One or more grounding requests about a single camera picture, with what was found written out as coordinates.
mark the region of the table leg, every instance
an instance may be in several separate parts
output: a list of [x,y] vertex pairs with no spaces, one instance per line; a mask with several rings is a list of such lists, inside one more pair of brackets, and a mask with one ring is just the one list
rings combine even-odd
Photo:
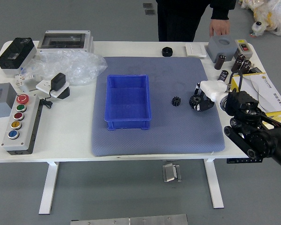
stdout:
[[57,178],[59,162],[48,162],[48,164],[49,164],[48,173],[44,186],[41,206],[39,208],[39,214],[50,214],[54,188],[55,188],[55,181]]
[[204,164],[214,209],[224,208],[219,181],[214,167],[214,159],[204,159]]

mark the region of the green button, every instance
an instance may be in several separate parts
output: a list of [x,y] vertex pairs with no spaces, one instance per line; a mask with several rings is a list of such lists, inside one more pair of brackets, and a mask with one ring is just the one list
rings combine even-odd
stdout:
[[23,111],[25,111],[25,110],[26,110],[26,106],[25,106],[25,105],[22,105],[22,104],[21,104],[21,105],[18,105],[18,106],[17,106],[17,111],[18,111],[18,112],[23,112]]

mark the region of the black power adapter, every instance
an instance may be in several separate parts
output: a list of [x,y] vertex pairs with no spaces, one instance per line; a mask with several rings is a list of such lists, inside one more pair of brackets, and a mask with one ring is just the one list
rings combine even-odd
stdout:
[[58,91],[66,83],[66,75],[59,73],[51,80],[51,90]]

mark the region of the gear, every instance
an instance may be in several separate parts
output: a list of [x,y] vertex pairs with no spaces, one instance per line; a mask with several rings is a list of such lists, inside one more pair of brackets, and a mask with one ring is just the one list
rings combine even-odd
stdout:
[[176,96],[172,99],[172,105],[173,106],[179,106],[180,103],[181,103],[181,98],[179,98],[178,96]]
[[198,105],[203,100],[203,96],[201,95],[193,95],[189,100],[189,105],[194,109],[196,105]]

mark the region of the clear plastic bag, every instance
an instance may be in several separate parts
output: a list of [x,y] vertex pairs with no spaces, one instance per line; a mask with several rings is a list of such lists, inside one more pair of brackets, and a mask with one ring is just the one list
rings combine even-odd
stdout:
[[254,12],[255,21],[268,30],[281,36],[281,0],[243,0],[242,8],[250,8]]
[[89,84],[107,68],[102,56],[84,51],[60,50],[41,52],[41,60],[31,60],[21,75],[34,75],[37,79],[52,78],[58,73],[66,75],[72,86]]

